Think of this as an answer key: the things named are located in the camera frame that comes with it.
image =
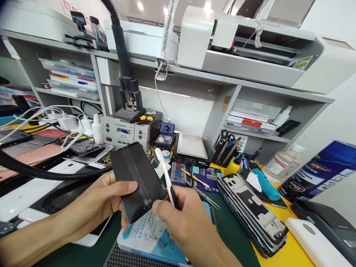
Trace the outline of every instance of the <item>hand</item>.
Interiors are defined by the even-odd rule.
[[[173,242],[194,266],[241,266],[217,233],[198,193],[192,188],[173,186],[182,211],[164,200],[152,209],[166,221]]]
[[[137,182],[117,182],[113,172],[102,175],[75,201],[56,213],[59,231],[68,242],[74,242],[93,231],[114,212],[121,210],[121,226],[126,228],[128,222],[123,205],[122,195],[133,193]]]

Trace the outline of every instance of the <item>toothbrush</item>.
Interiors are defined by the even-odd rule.
[[[166,167],[166,163],[164,162],[164,158],[162,155],[162,152],[159,148],[155,149],[155,153],[157,156],[157,159],[159,160],[159,163],[163,165],[163,172],[164,172],[164,178],[166,180],[166,185],[167,185],[167,191],[168,191],[168,195],[169,195],[169,199],[173,205],[173,207],[175,207],[176,209],[180,210],[180,206],[178,204],[178,199],[174,193],[173,187],[172,187],[172,183],[171,183],[171,179],[168,175],[168,171],[167,171],[167,167]]]

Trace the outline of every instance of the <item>ceiling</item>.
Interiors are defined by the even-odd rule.
[[[180,27],[182,18],[187,6],[204,7],[209,0],[179,0],[174,15],[174,25]],[[235,2],[258,0],[236,0]],[[112,0],[119,13],[120,19],[134,21],[138,19],[141,23],[157,25],[164,24],[164,8],[168,7],[169,0]],[[138,3],[142,4],[143,10],[140,10]],[[222,12],[228,0],[210,0],[211,8],[215,12]],[[268,16],[269,21],[299,27],[305,15],[308,13],[314,0],[275,0]]]

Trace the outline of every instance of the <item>mesh surface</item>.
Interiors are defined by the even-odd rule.
[[[216,225],[214,209],[210,207],[211,221]],[[174,265],[164,263],[151,258],[143,257],[121,250],[115,241],[108,258],[103,267],[174,267]]]

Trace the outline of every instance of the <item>person's left hand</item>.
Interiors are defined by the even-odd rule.
[[[121,197],[133,193],[137,182],[117,182],[113,172],[102,175],[71,204],[55,214],[57,229],[67,242],[75,242],[89,234],[114,212],[121,210],[121,226],[128,222]]]

